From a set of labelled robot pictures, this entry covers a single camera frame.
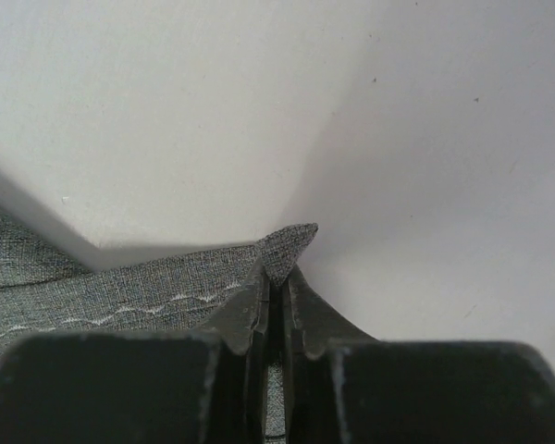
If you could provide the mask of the grey cloth napkin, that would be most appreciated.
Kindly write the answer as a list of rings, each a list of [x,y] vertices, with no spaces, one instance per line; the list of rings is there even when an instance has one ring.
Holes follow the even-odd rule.
[[[193,327],[256,259],[271,278],[284,278],[317,231],[313,223],[291,225],[255,244],[92,272],[0,210],[0,355],[30,333]]]

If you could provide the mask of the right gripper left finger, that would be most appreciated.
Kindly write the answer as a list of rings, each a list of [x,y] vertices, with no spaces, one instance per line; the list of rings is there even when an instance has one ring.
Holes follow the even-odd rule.
[[[0,443],[261,443],[270,281],[199,326],[41,335],[0,363]]]

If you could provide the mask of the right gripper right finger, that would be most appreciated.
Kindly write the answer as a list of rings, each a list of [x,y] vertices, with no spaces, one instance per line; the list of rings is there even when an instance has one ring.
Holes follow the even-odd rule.
[[[383,341],[293,270],[281,294],[289,443],[555,443],[555,375],[506,341]]]

